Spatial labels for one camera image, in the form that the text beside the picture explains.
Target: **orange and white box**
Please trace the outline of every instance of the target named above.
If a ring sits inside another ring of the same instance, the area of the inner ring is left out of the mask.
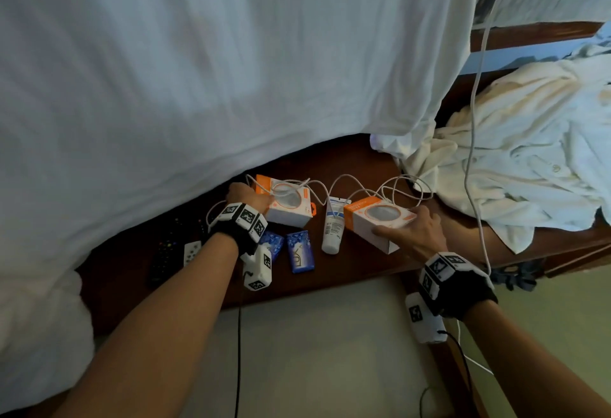
[[[373,234],[372,228],[377,225],[402,228],[415,218],[416,214],[413,212],[376,196],[366,197],[344,206],[346,228],[386,254],[395,252],[399,246],[385,237],[377,237]]]
[[[302,186],[296,189],[294,184],[263,175],[256,176],[256,183],[254,188],[257,194],[268,194],[267,191],[271,191],[276,197],[265,213],[268,222],[303,228],[316,215],[316,206],[310,202],[309,188]]]

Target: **person's left arm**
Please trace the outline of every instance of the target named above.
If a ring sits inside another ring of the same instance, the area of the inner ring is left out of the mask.
[[[232,183],[228,203],[264,213],[272,197]],[[54,417],[179,414],[238,260],[233,238],[215,233],[194,260],[138,305],[96,354]]]

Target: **white fabric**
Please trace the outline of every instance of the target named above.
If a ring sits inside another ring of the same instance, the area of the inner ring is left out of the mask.
[[[246,168],[428,120],[474,4],[0,0],[0,413],[85,368],[88,315],[65,311],[83,255]]]
[[[535,227],[585,230],[600,207],[611,217],[608,82],[605,54],[529,64],[478,95],[470,190],[481,218],[513,252],[528,247]],[[429,127],[415,152],[412,145],[382,147],[444,203],[474,216],[462,184],[470,135],[467,106],[446,127]]]

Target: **white cloth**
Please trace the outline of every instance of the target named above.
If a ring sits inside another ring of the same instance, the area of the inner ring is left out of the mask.
[[[78,288],[61,286],[83,255],[283,154],[406,134],[458,74],[474,4],[0,0],[0,376],[55,369],[5,377],[0,413],[86,367],[91,339],[61,336],[90,330],[64,311]],[[11,355],[41,314],[44,333]],[[48,343],[57,355],[37,350]],[[88,355],[68,362],[70,347]]]
[[[609,82],[605,54],[529,64],[478,95],[470,191],[481,218],[513,252],[529,246],[535,227],[585,230],[600,207],[611,217]],[[415,152],[383,148],[444,203],[474,216],[462,184],[470,136],[467,106],[446,127],[433,133],[430,126]]]

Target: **blue soap package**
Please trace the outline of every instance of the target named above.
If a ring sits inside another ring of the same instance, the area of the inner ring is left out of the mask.
[[[286,235],[286,245],[293,273],[314,270],[314,254],[310,245],[310,235],[306,230]]]
[[[280,235],[272,233],[271,231],[265,231],[263,236],[259,240],[259,244],[264,245],[270,250],[272,263],[278,257],[282,244],[284,244],[284,238]]]

